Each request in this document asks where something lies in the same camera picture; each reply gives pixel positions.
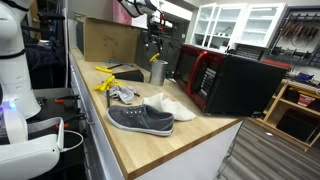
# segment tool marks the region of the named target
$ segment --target red microwave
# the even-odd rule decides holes
[[[207,114],[262,113],[287,69],[183,44],[174,79]]]

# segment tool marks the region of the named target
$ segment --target microwave control panel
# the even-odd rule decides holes
[[[214,79],[216,77],[217,72],[207,68],[202,83],[201,83],[201,88],[199,95],[203,97],[204,99],[207,99],[208,95],[210,94],[210,89],[214,83]]]

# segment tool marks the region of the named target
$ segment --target stainless steel cup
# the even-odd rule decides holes
[[[151,65],[150,72],[150,84],[155,86],[162,86],[164,82],[164,77],[166,74],[168,62],[157,60],[153,61]]]

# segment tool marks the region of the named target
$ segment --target gray sneaker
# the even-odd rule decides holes
[[[111,106],[107,116],[117,128],[144,132],[158,136],[169,136],[173,131],[173,115],[159,112],[149,105]]]

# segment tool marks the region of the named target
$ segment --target white wall cabinet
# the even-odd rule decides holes
[[[240,17],[245,14],[247,4],[216,3],[200,6],[191,44],[225,51],[230,46],[240,28]]]
[[[286,3],[250,4],[236,43],[269,47],[286,7]]]

